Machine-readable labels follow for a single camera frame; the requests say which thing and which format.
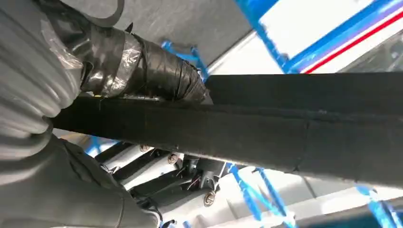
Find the blue strap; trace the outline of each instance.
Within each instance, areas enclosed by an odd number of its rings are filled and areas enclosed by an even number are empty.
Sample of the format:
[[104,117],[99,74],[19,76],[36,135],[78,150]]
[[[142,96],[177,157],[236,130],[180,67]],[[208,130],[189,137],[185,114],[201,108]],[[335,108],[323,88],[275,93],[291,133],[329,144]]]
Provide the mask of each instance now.
[[379,200],[374,190],[371,190],[365,186],[357,186],[356,188],[361,194],[369,197],[370,202],[368,203],[368,208],[375,216],[376,220],[382,228],[403,227],[402,222],[400,221],[393,208],[387,205],[385,202]]
[[287,210],[286,210],[286,205],[283,202],[283,199],[280,197],[276,189],[271,185],[269,179],[267,178],[264,169],[263,168],[257,168],[257,170],[260,173],[260,176],[262,177],[263,181],[265,182],[265,185],[267,189],[269,190],[270,196],[273,198],[276,206],[278,207],[278,210],[281,212],[283,216],[287,216]]
[[272,205],[260,193],[258,193],[254,188],[252,188],[250,185],[242,180],[242,178],[238,174],[238,168],[235,165],[233,165],[232,163],[227,163],[227,168],[229,169],[229,172],[234,175],[235,180],[238,182],[238,185],[242,190],[245,203],[257,221],[261,221],[261,211],[258,208],[257,204],[253,201],[251,195],[255,196],[260,202],[262,202],[263,205],[275,216],[282,217],[283,223],[287,227],[297,228],[294,219],[284,216],[274,205]]

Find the gray metal surface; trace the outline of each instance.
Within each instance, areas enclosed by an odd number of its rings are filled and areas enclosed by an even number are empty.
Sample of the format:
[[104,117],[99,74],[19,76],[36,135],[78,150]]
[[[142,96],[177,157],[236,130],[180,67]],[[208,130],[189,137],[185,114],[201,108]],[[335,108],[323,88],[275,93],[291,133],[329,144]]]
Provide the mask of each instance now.
[[[116,10],[116,0],[62,0],[93,17],[106,18]],[[181,45],[197,45],[206,64],[232,47],[250,30],[233,0],[126,0],[116,24],[160,44],[169,39]]]

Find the bolt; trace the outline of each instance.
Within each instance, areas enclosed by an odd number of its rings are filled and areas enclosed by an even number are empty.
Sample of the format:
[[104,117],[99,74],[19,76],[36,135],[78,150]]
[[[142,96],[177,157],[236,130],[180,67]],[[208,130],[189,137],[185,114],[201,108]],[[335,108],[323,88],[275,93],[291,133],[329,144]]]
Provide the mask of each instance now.
[[208,208],[209,206],[213,205],[214,200],[215,200],[215,192],[210,191],[204,197],[204,206]]
[[169,164],[175,164],[178,161],[178,156],[176,154],[171,154],[168,157],[168,163]]
[[147,145],[140,145],[140,151],[141,152],[147,152],[150,150],[150,147]]

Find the blue rope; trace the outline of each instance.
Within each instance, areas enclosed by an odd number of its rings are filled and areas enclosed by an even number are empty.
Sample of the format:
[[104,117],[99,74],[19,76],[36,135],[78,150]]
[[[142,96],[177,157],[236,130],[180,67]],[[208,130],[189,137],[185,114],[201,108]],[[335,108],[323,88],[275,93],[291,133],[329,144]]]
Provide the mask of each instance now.
[[258,208],[257,204],[253,201],[251,195],[255,196],[263,205],[271,211],[275,216],[283,218],[283,223],[288,228],[297,228],[298,226],[295,224],[295,220],[293,218],[289,218],[286,215],[283,215],[277,207],[272,205],[267,199],[265,199],[260,193],[258,193],[254,188],[248,185],[238,174],[238,168],[232,164],[227,163],[227,168],[229,172],[234,175],[235,180],[237,181],[239,187],[242,190],[243,198],[245,200],[246,205],[248,206],[249,210],[252,212],[253,216],[257,221],[261,221],[261,211]]
[[382,228],[403,227],[402,222],[397,216],[397,213],[390,205],[387,205],[382,200],[379,200],[374,190],[371,190],[365,186],[357,186],[356,188],[361,194],[369,197],[370,202],[368,203],[368,208],[375,216],[376,220]]

